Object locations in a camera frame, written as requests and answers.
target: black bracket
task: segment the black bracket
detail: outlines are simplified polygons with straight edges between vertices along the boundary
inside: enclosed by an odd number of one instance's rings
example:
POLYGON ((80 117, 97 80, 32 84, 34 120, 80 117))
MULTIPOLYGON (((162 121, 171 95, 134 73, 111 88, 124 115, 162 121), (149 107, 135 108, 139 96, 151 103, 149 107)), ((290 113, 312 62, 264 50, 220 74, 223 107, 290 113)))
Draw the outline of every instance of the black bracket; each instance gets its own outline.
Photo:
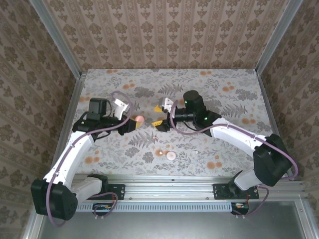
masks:
MULTIPOLYGON (((125 184, 109 184, 108 190, 101 193, 115 193, 118 195, 118 200, 124 200, 125 184)), ((112 200, 112 195, 101 196, 97 198, 89 198, 88 200, 112 200)))
POLYGON ((233 215, 246 215, 249 211, 249 204, 246 203, 231 203, 232 211, 230 212, 233 215))
POLYGON ((93 211, 92 213, 100 217, 105 216, 110 211, 112 206, 113 206, 113 203, 94 203, 92 205, 92 211, 93 211))
MULTIPOLYGON (((109 184, 107 176, 100 174, 90 174, 88 177, 98 178, 102 181, 102 189, 98 194, 115 193, 118 195, 118 200, 124 200, 125 184, 109 184)), ((88 200, 112 200, 112 195, 105 195, 101 197, 89 198, 88 200)))
POLYGON ((214 199, 259 199, 257 187, 251 187, 246 191, 241 191, 238 194, 233 194, 230 191, 228 183, 213 184, 214 199))

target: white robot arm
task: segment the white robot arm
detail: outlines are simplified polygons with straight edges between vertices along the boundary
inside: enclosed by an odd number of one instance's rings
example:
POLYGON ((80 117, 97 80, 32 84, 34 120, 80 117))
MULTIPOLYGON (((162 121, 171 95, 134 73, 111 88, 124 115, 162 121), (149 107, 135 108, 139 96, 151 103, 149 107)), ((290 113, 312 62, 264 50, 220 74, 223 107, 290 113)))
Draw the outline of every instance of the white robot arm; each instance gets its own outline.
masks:
MULTIPOLYGON (((97 129, 109 128, 123 122, 123 113, 129 105, 115 99, 117 105, 113 116, 106 114, 107 100, 92 98, 89 111, 84 113, 73 126, 73 133, 51 170, 43 180, 36 179, 31 186, 32 197, 38 214, 47 215, 46 194, 49 183, 53 180, 50 190, 50 209, 52 216, 69 220, 76 211, 76 206, 93 195, 107 192, 108 180, 103 175, 89 175, 83 182, 71 187, 76 169, 83 159, 83 155, 89 150, 94 142, 99 139, 101 132, 90 134, 97 129)), ((139 127, 139 123, 129 119, 123 126, 118 127, 120 135, 131 132, 139 127)))
MULTIPOLYGON (((290 169, 292 164, 287 158, 264 143, 255 140, 255 138, 261 139, 287 153, 279 136, 275 134, 271 136, 258 135, 230 123, 221 115, 207 110, 202 96, 197 91, 188 91, 183 97, 186 107, 181 109, 174 107, 174 113, 172 114, 174 125, 178 122, 190 121, 197 130, 204 130, 215 125, 215 127, 211 127, 203 133, 209 137, 213 136, 229 142, 254 159, 253 168, 240 171, 229 182, 230 195, 233 197, 239 194, 244 195, 246 190, 260 184, 274 186, 290 169)), ((153 126, 159 131, 169 131, 173 127, 170 121, 173 101, 169 98, 160 99, 154 111, 167 113, 167 119, 153 122, 153 126)))

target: metal grille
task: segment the metal grille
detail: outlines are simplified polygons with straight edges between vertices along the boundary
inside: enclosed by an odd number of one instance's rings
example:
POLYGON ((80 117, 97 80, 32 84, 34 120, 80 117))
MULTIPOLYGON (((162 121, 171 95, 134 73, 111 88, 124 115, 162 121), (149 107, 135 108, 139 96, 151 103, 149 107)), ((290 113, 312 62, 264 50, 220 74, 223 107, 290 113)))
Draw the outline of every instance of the metal grille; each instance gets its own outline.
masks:
MULTIPOLYGON (((92 212, 93 204, 82 203, 76 212, 92 212)), ((113 212, 231 212, 231 203, 121 203, 113 212)))

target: metal frame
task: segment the metal frame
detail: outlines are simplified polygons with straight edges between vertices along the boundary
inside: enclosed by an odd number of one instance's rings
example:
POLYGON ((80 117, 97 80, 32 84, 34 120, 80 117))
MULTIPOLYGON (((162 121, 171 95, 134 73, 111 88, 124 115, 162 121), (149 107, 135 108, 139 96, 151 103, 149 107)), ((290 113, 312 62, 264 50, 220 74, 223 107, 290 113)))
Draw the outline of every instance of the metal frame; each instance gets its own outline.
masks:
MULTIPOLYGON (((73 183, 78 183, 86 178, 86 174, 77 174, 73 183)), ((125 197, 121 205, 183 205, 185 203, 214 203, 244 202, 245 200, 215 200, 212 185, 214 183, 226 183, 230 177, 194 177, 194 176, 128 176, 108 175, 112 184, 125 184, 125 197)), ((269 187, 269 202, 294 202, 296 210, 307 239, 318 239, 318 228, 315 224, 312 211, 306 201, 307 194, 303 183, 300 181, 282 180, 275 187, 269 187)), ((265 196, 264 190, 259 190, 261 201, 265 196)), ((105 203, 107 201, 90 201, 85 203, 105 203)), ((37 215, 32 210, 26 227, 24 239, 36 239, 39 235, 44 216, 37 215)))
POLYGON ((281 41, 302 2, 303 0, 291 0, 288 2, 283 15, 281 16, 272 36, 267 43, 267 46, 259 58, 259 61, 256 65, 257 74, 261 75, 266 68, 271 56, 274 54, 279 42, 281 41))
POLYGON ((50 11, 45 6, 44 1, 39 0, 30 0, 32 6, 34 7, 35 11, 39 15, 41 21, 43 22, 45 28, 49 32, 50 36, 52 37, 55 45, 58 47, 59 51, 61 52, 65 62, 68 64, 70 70, 72 71, 76 80, 80 79, 81 75, 81 66, 76 61, 72 50, 69 48, 68 44, 64 40, 64 37, 60 30, 57 27, 54 19, 52 18, 50 11))

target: mounting plate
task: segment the mounting plate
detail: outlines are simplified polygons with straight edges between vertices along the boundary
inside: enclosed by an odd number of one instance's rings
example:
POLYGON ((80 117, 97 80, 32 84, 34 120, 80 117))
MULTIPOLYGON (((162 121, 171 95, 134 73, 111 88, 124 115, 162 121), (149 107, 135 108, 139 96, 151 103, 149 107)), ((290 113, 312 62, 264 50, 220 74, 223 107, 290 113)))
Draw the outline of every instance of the mounting plate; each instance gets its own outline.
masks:
POLYGON ((249 199, 259 199, 257 187, 251 187, 246 191, 242 191, 242 193, 236 197, 229 191, 228 183, 217 183, 213 184, 213 192, 215 200, 247 199, 247 196, 249 199))
MULTIPOLYGON (((108 191, 116 193, 118 195, 119 200, 124 200, 125 195, 125 184, 109 184, 108 191)), ((112 195, 105 195, 97 198, 89 198, 88 200, 112 200, 112 195)))

